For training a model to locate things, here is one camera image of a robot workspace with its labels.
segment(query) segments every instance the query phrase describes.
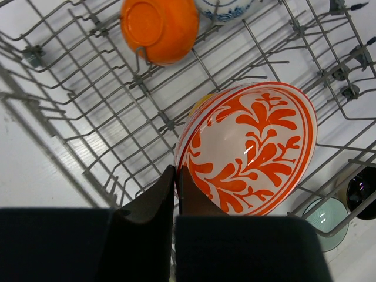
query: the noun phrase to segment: gray wire rack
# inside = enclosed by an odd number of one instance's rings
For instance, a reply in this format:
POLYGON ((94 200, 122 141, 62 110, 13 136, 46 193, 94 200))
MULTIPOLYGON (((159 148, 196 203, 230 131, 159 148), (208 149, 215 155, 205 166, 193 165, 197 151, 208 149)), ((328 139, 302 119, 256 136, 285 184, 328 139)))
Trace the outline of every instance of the gray wire rack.
MULTIPOLYGON (((319 133, 340 117, 350 137, 337 144, 319 138, 317 160, 289 199, 307 195, 288 214, 296 216, 321 197, 307 218, 364 166, 375 166, 376 139, 367 134, 376 130, 376 117, 352 117, 355 101, 376 90, 375 63, 367 50, 376 39, 363 43, 350 15, 366 4, 347 7, 341 0, 325 0, 323 12, 309 0, 301 11, 291 1, 270 1, 238 24, 207 23, 187 58, 165 68, 144 63, 127 49, 119 28, 120 0, 65 1, 48 12, 32 0, 6 0, 0 12, 16 2, 33 15, 34 24, 19 36, 0 31, 0 77, 6 84, 1 102, 93 206, 96 202, 44 145, 20 107, 61 141, 84 178, 115 207, 148 189, 172 163, 176 140, 199 97, 241 80, 286 81, 290 70, 295 79, 286 82, 321 101, 314 102, 319 133), (268 25, 273 13, 281 16, 279 25, 268 25), (257 25, 265 30, 256 32, 257 25), (366 144, 357 145, 365 137, 366 144), (309 184, 348 152, 352 155, 336 172, 320 177, 319 185, 309 184), (345 180, 336 183, 343 173, 345 180)), ((374 193, 332 231, 317 233, 333 236, 375 199, 374 193)))

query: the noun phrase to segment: orange bowl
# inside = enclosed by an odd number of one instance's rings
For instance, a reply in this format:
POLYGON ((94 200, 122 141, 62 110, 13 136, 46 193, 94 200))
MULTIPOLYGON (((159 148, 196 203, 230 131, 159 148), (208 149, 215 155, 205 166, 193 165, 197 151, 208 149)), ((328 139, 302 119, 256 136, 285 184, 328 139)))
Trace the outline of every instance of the orange bowl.
POLYGON ((125 0, 120 25, 134 52, 143 46, 148 61, 170 65, 192 49, 199 15, 193 0, 125 0))

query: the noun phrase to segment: black object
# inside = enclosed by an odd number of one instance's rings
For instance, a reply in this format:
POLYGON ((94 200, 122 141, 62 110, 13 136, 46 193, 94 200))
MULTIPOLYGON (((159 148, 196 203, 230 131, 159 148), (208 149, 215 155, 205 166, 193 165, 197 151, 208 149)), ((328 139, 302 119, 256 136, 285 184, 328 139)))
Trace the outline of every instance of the black object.
POLYGON ((313 228, 288 217, 178 217, 178 282, 332 281, 313 228))
POLYGON ((329 13, 332 16, 342 15, 345 7, 345 0, 330 0, 329 13))
MULTIPOLYGON (((367 41, 367 45, 372 45, 373 43, 375 43, 375 40, 376 40, 375 37, 371 38, 369 41, 367 41)), ((353 53, 358 51, 360 48, 361 46, 357 45, 354 49, 352 49, 349 52, 349 55, 352 55, 353 53)), ((365 50, 363 53, 358 54, 357 56, 354 57, 354 59, 357 60, 362 66, 362 72, 365 71, 367 67, 372 64, 371 55, 368 50, 365 50)))
POLYGON ((229 217, 172 166, 119 210, 0 210, 0 281, 169 281, 174 179, 184 214, 222 215, 178 217, 177 282, 330 281, 308 223, 229 217))
POLYGON ((352 101, 358 99, 360 95, 360 88, 355 84, 351 84, 351 87, 350 85, 343 86, 340 89, 340 92, 342 96, 347 98, 347 101, 352 101))
POLYGON ((0 281, 169 281, 173 179, 119 210, 0 209, 0 281))
POLYGON ((26 46, 25 49, 21 51, 21 54, 33 68, 37 68, 39 66, 43 66, 43 61, 41 58, 46 55, 46 52, 40 45, 36 45, 26 46))
POLYGON ((332 77, 337 81, 344 81, 348 78, 348 74, 350 73, 350 68, 344 65, 339 70, 332 73, 332 77))
MULTIPOLYGON (((348 182, 346 201, 350 211, 355 210, 375 191, 376 168, 366 167, 348 182)), ((376 219, 376 201, 373 201, 357 217, 363 220, 376 219)))

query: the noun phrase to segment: dish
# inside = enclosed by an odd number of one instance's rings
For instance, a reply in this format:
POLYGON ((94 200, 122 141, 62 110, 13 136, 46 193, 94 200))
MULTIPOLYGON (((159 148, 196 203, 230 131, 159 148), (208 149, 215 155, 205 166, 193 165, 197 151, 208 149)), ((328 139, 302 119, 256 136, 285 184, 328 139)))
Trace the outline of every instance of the dish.
MULTIPOLYGON (((208 19, 213 20, 217 0, 194 0, 198 10, 208 19)), ((248 17, 256 7, 260 6, 260 0, 221 0, 218 4, 216 25, 225 25, 229 22, 241 21, 248 17)))
POLYGON ((170 65, 192 49, 199 16, 192 0, 125 0, 120 26, 134 52, 143 46, 151 63, 170 65))
MULTIPOLYGON (((321 199, 313 201, 304 211, 306 214, 310 209, 312 209, 321 199)), ((341 201, 330 198, 321 207, 313 212, 307 217, 308 221, 313 227, 319 229, 322 232, 329 232, 335 228, 348 213, 346 207, 341 203, 341 201)), ((330 251, 336 248, 343 239, 345 238, 348 230, 348 225, 342 228, 336 235, 332 237, 323 237, 318 235, 318 239, 321 244, 321 249, 323 252, 330 251)))
MULTIPOLYGON (((347 176, 343 175, 337 183, 342 182, 345 177, 347 176)), ((376 168, 366 167, 340 189, 338 198, 350 211, 353 211, 375 191, 376 168)), ((373 201, 357 217, 362 220, 376 219, 376 201, 373 201)))
POLYGON ((242 85, 189 117, 175 164, 228 214, 264 215, 295 188, 313 155, 317 119, 308 97, 280 82, 242 85))

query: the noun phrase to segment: white bowl with orange pattern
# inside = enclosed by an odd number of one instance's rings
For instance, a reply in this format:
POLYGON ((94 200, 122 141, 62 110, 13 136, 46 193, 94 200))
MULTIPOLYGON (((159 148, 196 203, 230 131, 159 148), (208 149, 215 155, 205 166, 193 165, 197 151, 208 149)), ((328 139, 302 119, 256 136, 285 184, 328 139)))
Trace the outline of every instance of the white bowl with orange pattern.
POLYGON ((312 158, 317 118, 301 90, 241 85, 206 99, 189 117, 175 164, 231 215, 265 215, 296 187, 312 158))

